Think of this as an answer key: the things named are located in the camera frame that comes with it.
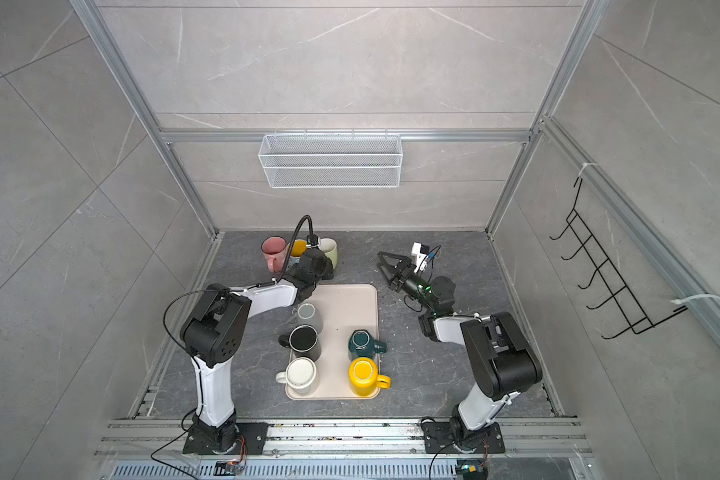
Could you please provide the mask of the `light green mug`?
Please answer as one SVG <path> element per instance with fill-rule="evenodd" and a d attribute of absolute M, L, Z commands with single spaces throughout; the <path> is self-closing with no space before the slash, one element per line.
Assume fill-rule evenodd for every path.
<path fill-rule="evenodd" d="M 338 244 L 332 238 L 321 237 L 319 240 L 319 249 L 325 254 L 325 256 L 331 261 L 333 269 L 337 268 L 338 265 Z"/>

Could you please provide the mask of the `blue butterfly mug yellow inside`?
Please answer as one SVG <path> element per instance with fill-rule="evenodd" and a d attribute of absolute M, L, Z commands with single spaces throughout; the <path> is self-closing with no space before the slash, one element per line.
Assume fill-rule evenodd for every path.
<path fill-rule="evenodd" d="M 297 239 L 292 243 L 290 257 L 294 259 L 300 258 L 308 248 L 306 240 Z"/>

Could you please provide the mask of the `pink mug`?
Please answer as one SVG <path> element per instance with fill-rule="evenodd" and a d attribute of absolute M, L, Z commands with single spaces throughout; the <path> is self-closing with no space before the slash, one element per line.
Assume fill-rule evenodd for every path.
<path fill-rule="evenodd" d="M 287 241 L 280 236 L 271 236 L 262 242 L 261 251 L 271 273 L 282 272 L 287 260 L 287 246 Z"/>

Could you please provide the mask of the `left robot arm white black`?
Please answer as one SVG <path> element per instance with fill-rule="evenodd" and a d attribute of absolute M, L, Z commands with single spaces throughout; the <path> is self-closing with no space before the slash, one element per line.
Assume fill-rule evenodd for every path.
<path fill-rule="evenodd" d="M 213 452 L 236 447 L 236 410 L 231 393 L 231 361 L 241 346 L 249 318 L 307 300 L 319 283 L 333 277 L 333 265 L 319 249 L 312 218 L 303 216 L 291 236 L 308 226 L 307 249 L 298 263 L 285 265 L 275 278 L 247 287 L 210 284 L 197 294 L 177 337 L 171 339 L 193 362 L 197 406 L 188 435 Z"/>

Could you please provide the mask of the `dark green mug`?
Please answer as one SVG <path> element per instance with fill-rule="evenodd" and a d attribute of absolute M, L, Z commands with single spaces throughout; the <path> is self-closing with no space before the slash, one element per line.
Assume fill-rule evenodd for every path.
<path fill-rule="evenodd" d="M 357 358 L 375 360 L 377 356 L 387 352 L 387 344 L 375 340 L 368 330 L 358 329 L 352 332 L 348 340 L 348 358 L 354 361 Z"/>

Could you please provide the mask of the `grey mug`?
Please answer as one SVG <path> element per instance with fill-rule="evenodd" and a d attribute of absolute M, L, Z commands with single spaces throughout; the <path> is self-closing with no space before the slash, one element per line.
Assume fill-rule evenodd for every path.
<path fill-rule="evenodd" d="M 298 325 L 309 325 L 317 333 L 323 330 L 323 319 L 317 307 L 311 302 L 302 302 L 292 310 Z"/>

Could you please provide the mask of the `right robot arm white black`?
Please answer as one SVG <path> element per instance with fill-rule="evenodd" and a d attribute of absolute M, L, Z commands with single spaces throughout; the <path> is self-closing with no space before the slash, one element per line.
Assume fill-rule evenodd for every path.
<path fill-rule="evenodd" d="M 419 325 L 432 341 L 465 347 L 474 377 L 467 397 L 454 407 L 445 443 L 435 450 L 472 453 L 497 438 L 496 419 L 505 407 L 543 379 L 540 361 L 512 314 L 461 315 L 454 309 L 455 283 L 425 280 L 411 258 L 380 251 L 380 272 L 389 288 L 421 307 Z"/>

